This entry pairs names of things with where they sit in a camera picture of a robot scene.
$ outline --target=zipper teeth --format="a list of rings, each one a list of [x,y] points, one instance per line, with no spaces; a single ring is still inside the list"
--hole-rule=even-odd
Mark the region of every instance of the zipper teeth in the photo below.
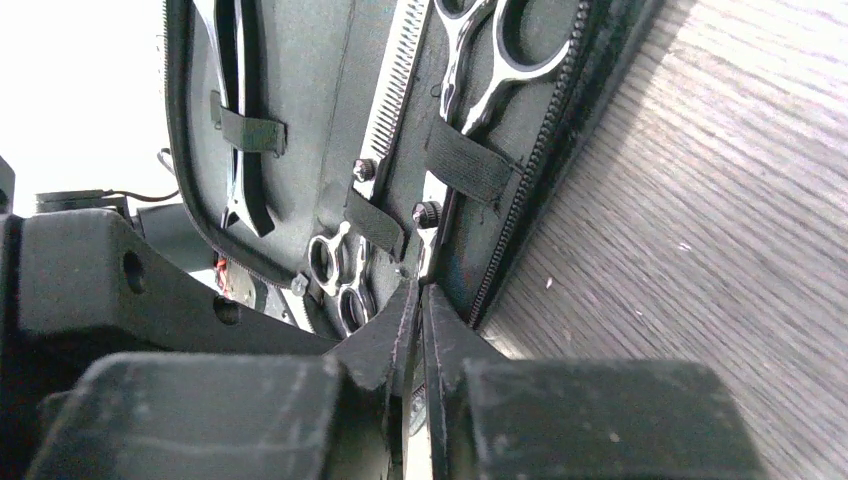
[[[169,55],[168,55],[168,14],[169,14],[169,11],[170,11],[170,6],[171,6],[172,1],[174,1],[174,0],[164,0],[162,2],[162,24],[163,24],[163,32],[164,32],[164,35],[163,35],[164,42],[162,42],[163,43],[162,51],[165,53],[165,56],[164,56],[165,61],[164,61],[164,65],[163,65],[163,68],[162,68],[162,76],[164,77],[164,80],[165,80],[164,89],[165,89],[165,96],[166,97],[168,95],[168,84],[170,82],[170,76],[168,75],[168,59],[170,58]],[[166,108],[165,109],[165,119],[166,119],[169,126],[171,125],[171,118],[170,117],[171,116],[168,113],[168,109]],[[177,178],[179,179],[179,173],[177,173],[177,172],[178,171],[175,168],[174,169],[174,175],[177,176]],[[265,282],[269,285],[273,285],[277,288],[290,289],[289,286],[283,285],[279,282],[275,282],[275,281],[267,278],[265,275],[260,274],[256,270],[248,267],[244,263],[239,262],[238,260],[235,260],[235,259],[229,257],[228,255],[226,255],[221,250],[221,248],[218,247],[218,245],[216,245],[215,242],[213,242],[209,238],[208,235],[206,235],[206,232],[204,232],[204,230],[202,228],[200,228],[200,224],[197,223],[197,220],[194,219],[193,215],[188,215],[188,219],[191,222],[191,224],[194,225],[194,229],[197,230],[197,233],[200,235],[200,237],[203,238],[203,241],[205,241],[209,246],[211,246],[212,249],[215,250],[215,253],[226,258],[227,262],[232,262],[232,263],[238,265],[239,267],[245,269],[251,275],[255,276],[256,278],[262,280],[263,282]]]
[[[572,30],[570,38],[570,40],[575,42],[577,45],[581,43],[583,31],[586,28],[586,18],[588,16],[590,6],[590,1],[580,2],[577,6],[577,20],[574,22],[574,30]],[[546,150],[549,149],[552,140],[551,136],[556,131],[557,123],[562,120],[562,116],[565,113],[567,103],[565,101],[565,94],[568,90],[571,75],[574,72],[574,63],[577,59],[578,50],[579,48],[569,48],[565,64],[562,66],[559,74],[557,75],[554,94],[551,98],[550,104],[548,104],[548,111],[545,113],[542,128],[539,130],[539,135],[536,137],[536,143],[533,145],[533,152],[530,154],[527,166],[521,174],[521,182],[518,184],[518,190],[515,197],[513,197],[512,204],[509,207],[509,213],[507,214],[506,221],[504,222],[504,226],[501,229],[500,236],[498,237],[498,243],[495,245],[495,251],[492,254],[492,258],[489,260],[489,265],[486,266],[486,272],[483,275],[483,282],[480,284],[480,289],[477,290],[477,296],[471,304],[471,313],[468,316],[468,323],[471,325],[471,328],[475,330],[480,326],[480,322],[482,321],[481,314],[483,313],[483,305],[486,301],[486,297],[489,295],[489,290],[494,282],[495,274],[497,274],[497,271],[500,268],[506,249],[509,246],[509,242],[512,239],[513,234],[515,233],[515,227],[518,224],[518,220],[524,212],[525,203],[527,203],[527,195],[535,184],[536,171],[539,168],[539,162],[541,161],[542,156],[546,153]]]

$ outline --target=screw hole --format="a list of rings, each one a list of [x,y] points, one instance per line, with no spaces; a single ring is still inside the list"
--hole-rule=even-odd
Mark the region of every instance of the screw hole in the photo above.
[[[235,325],[239,322],[239,306],[238,303],[229,298],[217,296],[212,300],[212,308],[215,310],[215,315],[218,320],[224,325]]]
[[[124,254],[124,276],[127,279],[127,285],[130,286],[130,290],[133,293],[144,293],[144,266],[135,252]]]

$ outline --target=zipper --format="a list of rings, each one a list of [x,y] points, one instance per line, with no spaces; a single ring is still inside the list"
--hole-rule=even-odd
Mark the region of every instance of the zipper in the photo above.
[[[580,2],[577,6],[577,19],[574,22],[574,29],[571,32],[570,40],[577,43],[578,48],[569,48],[568,56],[565,58],[563,66],[557,74],[554,94],[551,102],[548,104],[545,119],[542,122],[542,127],[539,129],[539,134],[536,136],[536,143],[533,145],[533,151],[530,154],[530,159],[527,161],[527,166],[524,167],[524,171],[521,173],[518,190],[512,199],[512,204],[509,207],[509,213],[507,213],[504,226],[498,236],[494,253],[491,259],[489,259],[489,264],[486,266],[483,282],[480,284],[477,295],[471,304],[471,313],[468,315],[467,322],[475,330],[480,327],[480,323],[483,321],[482,316],[485,312],[486,298],[489,296],[489,290],[491,290],[494,284],[495,275],[503,262],[507,247],[509,247],[509,243],[515,233],[515,228],[524,214],[528,195],[533,191],[533,188],[538,182],[537,174],[540,164],[545,156],[551,154],[551,150],[553,149],[557,127],[562,123],[562,118],[565,115],[565,109],[568,105],[566,95],[571,89],[574,80],[572,78],[575,72],[574,67],[577,63],[579,50],[581,50],[580,46],[582,46],[583,34],[586,30],[591,4],[591,1],[586,0]]]
[[[190,0],[164,0],[164,2],[162,2],[162,24],[163,24],[163,36],[164,36],[164,39],[163,39],[164,41],[162,42],[162,51],[164,53],[164,58],[165,58],[164,65],[162,67],[162,77],[164,78],[164,89],[165,89],[165,96],[166,97],[168,95],[168,82],[170,81],[170,76],[168,74],[169,73],[168,72],[168,58],[169,58],[169,55],[168,55],[168,13],[170,12],[171,3],[174,2],[174,1],[188,1],[189,3],[191,3]],[[168,113],[167,108],[165,109],[165,121],[170,126],[171,118],[170,118],[170,114]],[[174,169],[174,175],[179,176],[179,173],[177,172],[176,168]],[[188,219],[191,222],[192,226],[194,226],[194,229],[197,230],[197,233],[200,235],[200,237],[203,239],[203,241],[206,242],[208,245],[210,245],[217,255],[226,258],[227,262],[232,262],[232,263],[238,265],[239,267],[241,267],[245,271],[247,271],[249,274],[253,275],[254,277],[256,277],[260,280],[262,280],[263,282],[267,283],[268,285],[274,286],[274,287],[282,289],[282,290],[291,290],[290,286],[285,286],[285,285],[283,285],[279,282],[271,280],[271,279],[267,278],[265,275],[262,275],[259,272],[257,272],[256,270],[248,267],[244,263],[239,262],[238,260],[233,259],[233,258],[229,257],[228,255],[226,255],[221,250],[221,248],[219,248],[218,245],[215,244],[215,242],[213,242],[209,238],[208,235],[206,235],[204,230],[202,228],[200,228],[200,224],[197,223],[197,220],[194,219],[193,215],[188,215]],[[306,315],[305,318],[306,318],[307,323],[309,324],[309,328],[314,332],[315,326],[312,323],[312,319],[309,318],[309,315]]]

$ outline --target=black zippered case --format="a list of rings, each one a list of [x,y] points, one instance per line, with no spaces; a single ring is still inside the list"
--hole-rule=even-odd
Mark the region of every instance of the black zippered case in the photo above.
[[[557,68],[548,81],[513,89],[500,103],[491,128],[473,136],[475,143],[503,159],[508,171],[496,195],[461,197],[449,241],[439,253],[435,280],[474,328],[485,319],[527,232],[598,123],[661,0],[594,0],[582,6],[574,0],[512,3],[514,20],[508,23],[506,40],[516,58],[528,64],[543,61],[570,37],[576,39],[576,50],[569,64]],[[220,227],[232,147],[212,118],[218,84],[207,32],[190,0],[165,3],[171,151],[189,216],[203,238],[257,277],[288,288],[298,273],[309,274],[309,239],[317,233],[335,234],[344,220],[351,167],[363,141],[395,0],[243,4],[246,17],[253,19],[247,23],[247,51],[257,62],[261,80],[251,92],[248,113],[277,122],[280,135],[285,134],[282,155],[261,154],[253,165],[273,231],[259,238],[241,223]],[[587,6],[586,18],[576,18]],[[461,79],[461,118],[488,84],[491,23],[487,20],[473,40],[467,74]],[[398,286],[413,284],[404,278],[414,280],[417,271],[421,245],[410,213],[420,200],[431,135],[439,130],[434,128],[439,121],[438,91],[448,54],[435,13],[421,41],[385,187],[372,202],[405,234],[399,251],[373,249],[368,282],[378,308]],[[468,187],[468,178],[457,181]],[[324,298],[320,289],[309,291],[310,301],[323,306],[317,309],[323,315],[312,319],[316,333],[337,335],[333,300]]]

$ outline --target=scissors blade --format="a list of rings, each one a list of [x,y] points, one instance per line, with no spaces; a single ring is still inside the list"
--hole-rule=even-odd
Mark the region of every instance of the scissors blade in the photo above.
[[[353,188],[366,200],[379,194],[388,160],[403,115],[412,73],[418,60],[421,36],[427,25],[432,0],[399,0],[392,18],[380,76],[371,103],[359,158],[368,162],[367,173],[358,176]]]

